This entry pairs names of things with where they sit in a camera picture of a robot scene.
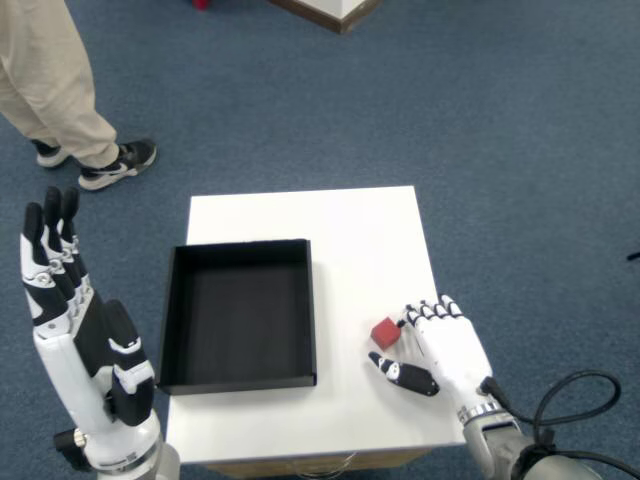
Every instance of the black sneaker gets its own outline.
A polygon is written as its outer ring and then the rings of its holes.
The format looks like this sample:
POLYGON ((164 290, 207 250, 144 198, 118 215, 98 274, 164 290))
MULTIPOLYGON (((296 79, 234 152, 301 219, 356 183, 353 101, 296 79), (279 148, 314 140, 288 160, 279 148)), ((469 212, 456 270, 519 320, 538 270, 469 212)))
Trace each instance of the black sneaker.
POLYGON ((36 157, 36 162, 38 165, 44 168, 55 168, 58 165, 61 165, 67 158, 70 158, 67 152, 65 152, 62 147, 50 147, 44 142, 39 140, 31 140, 38 151, 38 156, 36 157))
POLYGON ((151 140, 118 145, 120 153, 115 161, 102 168, 82 167, 78 183, 86 190, 100 190, 125 177, 133 177, 149 167, 156 159, 156 145, 151 140))

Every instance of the wire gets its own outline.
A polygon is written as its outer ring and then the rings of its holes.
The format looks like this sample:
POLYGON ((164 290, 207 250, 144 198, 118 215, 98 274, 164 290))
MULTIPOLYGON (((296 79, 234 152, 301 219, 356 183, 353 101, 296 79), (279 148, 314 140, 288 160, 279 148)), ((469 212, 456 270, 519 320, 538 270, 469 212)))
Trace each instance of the wire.
POLYGON ((482 384, 480 385, 480 389, 485 393, 490 393, 494 396, 494 398, 502 405, 502 407, 508 411, 511 415, 513 415, 518 420, 529 423, 533 426, 533 438, 535 441, 535 445, 546 448, 549 451, 550 455, 564 455, 570 458, 582 459, 582 460, 593 460, 596 462, 604 463, 615 467, 628 475, 640 479, 640 471, 632 468, 626 463, 617 460, 612 457, 608 457, 606 455, 601 455, 599 453, 594 452, 584 452, 584 451, 573 451, 573 450, 556 450, 553 445, 553 435, 554 432, 551 429, 545 429, 544 432, 540 432, 540 427, 549 426, 549 425, 560 425, 564 423, 577 422, 579 420, 586 420, 587 418, 595 417, 596 415, 600 415, 601 413, 606 412, 611 409, 618 401, 620 400, 620 395, 622 394, 622 388, 620 386, 620 381, 611 375, 610 373, 601 371, 601 370, 581 370, 578 372, 574 372, 571 375, 566 376, 558 383, 553 385, 547 393, 542 397, 542 400, 538 404, 538 408, 536 409, 535 415, 533 418, 528 418, 525 415, 522 415, 520 412, 515 410, 509 399, 504 394, 498 383, 493 377, 487 377, 484 379, 482 384), (585 412, 577 413, 575 415, 567 415, 564 417, 555 417, 547 420, 543 420, 544 411, 558 392, 560 392, 563 388, 565 388, 570 383, 573 383, 579 379, 586 377, 600 377, 608 380, 613 385, 613 394, 611 398, 592 410, 587 410, 585 412))

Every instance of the red block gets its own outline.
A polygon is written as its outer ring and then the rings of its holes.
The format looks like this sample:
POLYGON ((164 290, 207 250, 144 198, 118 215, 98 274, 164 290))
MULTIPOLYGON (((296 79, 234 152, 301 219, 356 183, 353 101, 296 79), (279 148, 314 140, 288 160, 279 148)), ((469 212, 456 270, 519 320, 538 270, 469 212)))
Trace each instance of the red block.
POLYGON ((373 327, 371 338, 382 350, 386 350, 400 338, 400 329, 387 317, 373 327))

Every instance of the khaki pants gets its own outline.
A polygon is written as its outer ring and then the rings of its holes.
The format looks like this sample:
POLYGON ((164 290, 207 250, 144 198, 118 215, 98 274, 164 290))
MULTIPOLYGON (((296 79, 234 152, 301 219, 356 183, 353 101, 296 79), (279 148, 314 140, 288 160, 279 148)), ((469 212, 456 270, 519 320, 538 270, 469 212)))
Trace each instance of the khaki pants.
POLYGON ((64 0, 0 0, 0 112, 83 165, 116 159, 116 132, 95 111, 91 66, 64 0))

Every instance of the black tray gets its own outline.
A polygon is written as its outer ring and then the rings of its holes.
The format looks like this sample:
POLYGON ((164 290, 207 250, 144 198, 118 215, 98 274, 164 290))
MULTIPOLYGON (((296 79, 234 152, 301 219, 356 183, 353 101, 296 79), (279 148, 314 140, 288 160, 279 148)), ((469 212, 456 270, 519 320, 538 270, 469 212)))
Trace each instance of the black tray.
POLYGON ((310 242, 174 248, 161 341, 172 395, 315 385, 310 242))

